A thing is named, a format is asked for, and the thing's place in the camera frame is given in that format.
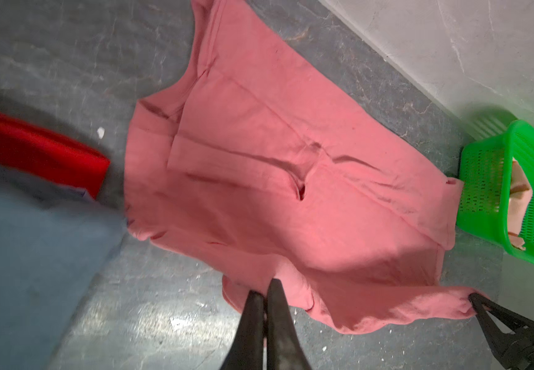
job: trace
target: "blue fabric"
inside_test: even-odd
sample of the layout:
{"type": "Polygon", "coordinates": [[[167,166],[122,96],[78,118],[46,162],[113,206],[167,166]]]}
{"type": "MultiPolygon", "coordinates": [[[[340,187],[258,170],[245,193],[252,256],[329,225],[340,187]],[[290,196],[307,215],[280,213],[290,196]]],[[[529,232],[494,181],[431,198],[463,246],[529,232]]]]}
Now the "blue fabric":
{"type": "Polygon", "coordinates": [[[0,369],[42,369],[125,220],[78,192],[0,166],[0,369]]]}

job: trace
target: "pink t-shirt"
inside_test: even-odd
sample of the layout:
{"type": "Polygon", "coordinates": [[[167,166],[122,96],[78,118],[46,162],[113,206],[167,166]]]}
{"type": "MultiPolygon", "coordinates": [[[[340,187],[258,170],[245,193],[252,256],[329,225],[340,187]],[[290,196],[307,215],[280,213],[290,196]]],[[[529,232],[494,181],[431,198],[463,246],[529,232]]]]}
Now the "pink t-shirt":
{"type": "Polygon", "coordinates": [[[125,156],[130,232],[341,333],[474,314],[438,285],[462,183],[376,122],[243,0],[193,0],[175,85],[137,103],[125,156]]]}

